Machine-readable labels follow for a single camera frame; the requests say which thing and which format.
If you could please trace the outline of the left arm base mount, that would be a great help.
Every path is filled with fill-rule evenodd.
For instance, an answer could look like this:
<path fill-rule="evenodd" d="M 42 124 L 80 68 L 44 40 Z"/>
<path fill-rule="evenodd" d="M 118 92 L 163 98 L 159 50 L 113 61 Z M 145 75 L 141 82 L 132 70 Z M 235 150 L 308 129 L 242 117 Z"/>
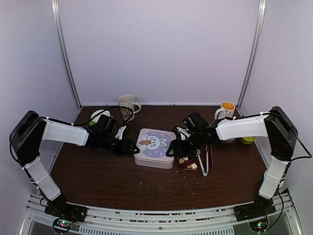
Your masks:
<path fill-rule="evenodd" d="M 59 234 L 67 233 L 76 222 L 84 222 L 88 209 L 83 206 L 66 204 L 66 210 L 61 212 L 51 205 L 46 206 L 45 213 L 52 215 L 55 219 L 52 222 L 52 228 Z"/>

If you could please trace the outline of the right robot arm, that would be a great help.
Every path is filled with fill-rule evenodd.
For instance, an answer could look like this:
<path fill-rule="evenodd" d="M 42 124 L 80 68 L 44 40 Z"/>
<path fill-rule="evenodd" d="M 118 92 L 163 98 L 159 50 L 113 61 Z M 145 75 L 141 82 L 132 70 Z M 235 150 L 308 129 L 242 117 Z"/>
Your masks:
<path fill-rule="evenodd" d="M 225 117 L 208 123 L 199 112 L 195 111 L 185 119 L 186 128 L 175 126 L 176 138 L 171 141 L 166 152 L 168 157 L 199 157 L 199 148 L 218 141 L 228 141 L 244 137 L 267 138 L 270 156 L 266 156 L 261 142 L 256 146 L 267 164 L 259 193 L 251 204 L 251 212 L 261 216 L 269 209 L 271 200 L 286 178 L 287 171 L 295 160 L 293 157 L 296 144 L 305 151 L 306 146 L 298 136 L 298 130 L 288 115 L 279 106 L 267 112 L 260 112 L 245 117 Z"/>

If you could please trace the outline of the white metal tongs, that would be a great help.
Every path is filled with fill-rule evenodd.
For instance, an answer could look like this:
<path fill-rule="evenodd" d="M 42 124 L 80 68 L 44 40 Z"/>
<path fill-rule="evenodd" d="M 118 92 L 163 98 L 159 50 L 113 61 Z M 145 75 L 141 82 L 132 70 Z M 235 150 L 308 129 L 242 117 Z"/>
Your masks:
<path fill-rule="evenodd" d="M 207 177 L 209 172 L 213 169 L 212 148 L 206 144 L 196 151 L 198 167 L 204 177 Z"/>

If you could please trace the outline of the lilac bunny tin lid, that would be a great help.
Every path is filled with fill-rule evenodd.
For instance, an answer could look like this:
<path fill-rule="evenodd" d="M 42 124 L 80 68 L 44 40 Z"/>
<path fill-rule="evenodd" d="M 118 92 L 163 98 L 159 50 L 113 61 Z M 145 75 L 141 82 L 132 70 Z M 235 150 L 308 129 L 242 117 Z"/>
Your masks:
<path fill-rule="evenodd" d="M 136 146 L 140 152 L 134 154 L 136 160 L 162 162 L 169 164 L 174 157 L 166 155 L 171 141 L 176 139 L 173 132 L 142 128 L 139 132 Z"/>

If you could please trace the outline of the lilac tin box with dividers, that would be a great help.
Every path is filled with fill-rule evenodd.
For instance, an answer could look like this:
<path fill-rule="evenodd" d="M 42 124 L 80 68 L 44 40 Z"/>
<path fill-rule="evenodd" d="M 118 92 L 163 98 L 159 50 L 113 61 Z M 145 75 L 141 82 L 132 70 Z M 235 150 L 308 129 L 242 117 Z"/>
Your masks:
<path fill-rule="evenodd" d="M 135 158 L 134 162 L 139 166 L 162 168 L 162 169 L 171 169 L 173 167 L 174 158 L 157 158 L 157 159 L 140 159 Z"/>

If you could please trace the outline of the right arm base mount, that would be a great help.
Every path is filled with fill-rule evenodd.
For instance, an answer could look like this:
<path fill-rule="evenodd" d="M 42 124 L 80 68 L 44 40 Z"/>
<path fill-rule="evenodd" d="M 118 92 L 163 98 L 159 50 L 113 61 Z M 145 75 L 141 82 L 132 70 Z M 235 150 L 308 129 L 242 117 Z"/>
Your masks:
<path fill-rule="evenodd" d="M 249 227 L 256 233 L 265 232 L 269 228 L 269 215 L 275 213 L 275 206 L 257 206 L 254 203 L 235 206 L 234 213 L 236 220 L 248 221 Z"/>

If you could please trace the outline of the red chocolate tray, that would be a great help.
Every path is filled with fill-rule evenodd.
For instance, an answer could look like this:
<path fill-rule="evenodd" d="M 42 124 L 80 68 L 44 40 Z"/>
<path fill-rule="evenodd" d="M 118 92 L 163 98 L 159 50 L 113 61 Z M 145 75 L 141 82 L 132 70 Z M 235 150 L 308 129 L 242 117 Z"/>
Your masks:
<path fill-rule="evenodd" d="M 201 171 L 198 167 L 197 157 L 178 157 L 177 165 L 179 169 L 189 171 Z"/>

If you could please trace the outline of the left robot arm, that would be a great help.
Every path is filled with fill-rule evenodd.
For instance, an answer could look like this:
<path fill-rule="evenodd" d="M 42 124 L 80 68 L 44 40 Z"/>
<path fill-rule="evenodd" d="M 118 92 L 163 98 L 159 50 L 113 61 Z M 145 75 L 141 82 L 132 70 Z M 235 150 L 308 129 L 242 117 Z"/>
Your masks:
<path fill-rule="evenodd" d="M 95 111 L 84 123 L 69 123 L 29 110 L 9 135 L 12 158 L 26 172 L 59 217 L 70 213 L 65 195 L 54 182 L 48 166 L 53 166 L 63 144 L 104 149 L 117 156 L 139 153 L 136 143 L 127 138 L 127 125 L 118 126 L 110 108 Z"/>

